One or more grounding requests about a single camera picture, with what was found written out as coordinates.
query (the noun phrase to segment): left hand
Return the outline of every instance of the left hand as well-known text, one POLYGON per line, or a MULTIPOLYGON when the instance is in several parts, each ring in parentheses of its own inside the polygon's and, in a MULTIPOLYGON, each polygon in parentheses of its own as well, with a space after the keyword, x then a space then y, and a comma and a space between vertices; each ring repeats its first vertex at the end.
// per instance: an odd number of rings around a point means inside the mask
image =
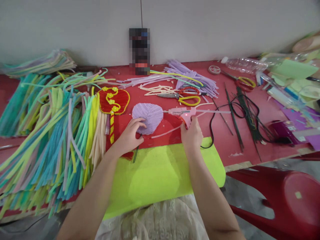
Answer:
POLYGON ((119 158, 123 154, 132 151, 141 143, 143 143, 144 139, 142 136, 139 139, 136 139, 136 132, 138 128, 140 126, 147 128, 147 126, 141 121, 145 121, 145 119, 132 119, 121 136, 118 138, 118 140, 115 141, 115 143, 110 147, 108 152, 111 153, 114 157, 119 158))

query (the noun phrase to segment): hand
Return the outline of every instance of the hand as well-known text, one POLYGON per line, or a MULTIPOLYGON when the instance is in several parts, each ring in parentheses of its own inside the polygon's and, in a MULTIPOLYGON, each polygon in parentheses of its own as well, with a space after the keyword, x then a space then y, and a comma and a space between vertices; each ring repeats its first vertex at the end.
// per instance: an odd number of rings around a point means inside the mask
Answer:
POLYGON ((138 128, 147 126, 141 121, 145 121, 144 118, 131 119, 126 129, 123 131, 121 136, 117 141, 110 147, 108 150, 109 154, 111 153, 115 158, 121 157, 123 154, 132 151, 141 143, 144 139, 141 136, 139 139, 136 139, 136 132, 138 128))
POLYGON ((184 123, 181 124, 181 140, 185 150, 200 149, 203 135, 197 117, 191 118, 192 122, 189 129, 186 129, 184 123))

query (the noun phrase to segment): right hand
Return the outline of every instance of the right hand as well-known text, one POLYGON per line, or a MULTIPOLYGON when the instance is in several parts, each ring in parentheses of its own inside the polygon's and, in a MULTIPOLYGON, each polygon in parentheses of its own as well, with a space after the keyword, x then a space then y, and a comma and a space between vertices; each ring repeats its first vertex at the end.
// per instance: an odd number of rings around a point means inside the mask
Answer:
POLYGON ((184 123, 181 124, 181 140, 184 149, 200 149, 203 135, 197 117, 191 118, 192 122, 189 129, 186 129, 184 123))

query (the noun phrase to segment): floor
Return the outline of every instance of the floor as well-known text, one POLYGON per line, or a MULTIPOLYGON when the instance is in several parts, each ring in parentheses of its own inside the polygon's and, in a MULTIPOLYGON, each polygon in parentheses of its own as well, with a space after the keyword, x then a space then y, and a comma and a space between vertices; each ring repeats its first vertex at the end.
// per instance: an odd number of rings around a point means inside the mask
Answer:
MULTIPOLYGON (((263 166, 290 169, 308 173, 320 182, 320 162, 286 159, 277 162, 269 162, 263 166)), ((263 195, 256 189, 247 186, 227 176, 225 190, 226 199, 232 205, 241 207, 249 212, 266 218, 273 218, 273 210, 261 204, 263 195)), ((29 217, 7 226, 0 227, 0 239, 2 240, 52 240, 55 239, 61 223, 66 217, 67 211, 47 219, 46 216, 29 217)), ((237 217, 239 226, 247 240, 271 240, 268 234, 252 226, 245 220, 237 217)))

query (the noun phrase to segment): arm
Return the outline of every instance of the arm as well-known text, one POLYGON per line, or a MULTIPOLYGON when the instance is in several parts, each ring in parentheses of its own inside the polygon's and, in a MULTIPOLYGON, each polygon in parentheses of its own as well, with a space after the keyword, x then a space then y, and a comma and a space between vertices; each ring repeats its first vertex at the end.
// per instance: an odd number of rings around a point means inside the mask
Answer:
POLYGON ((70 209, 58 233, 58 240, 94 239, 108 208, 118 158, 143 142, 136 139, 143 118, 132 119, 119 139, 106 152, 88 185, 70 209))
POLYGON ((181 125, 181 139, 189 162, 189 174, 196 202, 209 239, 245 239, 238 222, 200 152, 202 132, 198 119, 186 130, 181 125))

